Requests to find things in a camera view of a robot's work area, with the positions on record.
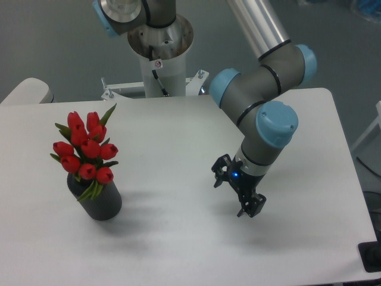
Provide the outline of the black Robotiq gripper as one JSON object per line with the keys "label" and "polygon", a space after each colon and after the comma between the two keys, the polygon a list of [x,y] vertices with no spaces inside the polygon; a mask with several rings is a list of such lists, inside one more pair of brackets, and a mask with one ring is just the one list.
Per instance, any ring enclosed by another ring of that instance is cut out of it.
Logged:
{"label": "black Robotiq gripper", "polygon": [[262,194],[256,193],[256,187],[264,175],[254,176],[244,172],[241,167],[242,161],[236,161],[228,154],[219,157],[211,167],[214,173],[214,188],[219,187],[223,182],[229,181],[230,186],[236,191],[241,209],[237,217],[246,213],[249,217],[254,217],[260,213],[267,199]]}

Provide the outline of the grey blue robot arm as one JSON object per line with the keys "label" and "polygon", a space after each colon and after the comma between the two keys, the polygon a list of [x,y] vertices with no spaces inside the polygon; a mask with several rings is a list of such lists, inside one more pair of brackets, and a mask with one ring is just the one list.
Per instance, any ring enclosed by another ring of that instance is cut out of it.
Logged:
{"label": "grey blue robot arm", "polygon": [[[219,157],[212,171],[215,186],[228,182],[238,195],[240,214],[254,217],[266,198],[256,188],[298,127],[298,116],[277,100],[310,79],[316,56],[295,45],[268,1],[229,1],[259,67],[250,74],[221,71],[210,83],[210,95],[243,133],[234,157]],[[94,1],[93,8],[109,36],[127,35],[140,60],[148,98],[184,96],[185,54],[193,42],[190,22],[175,1]]]}

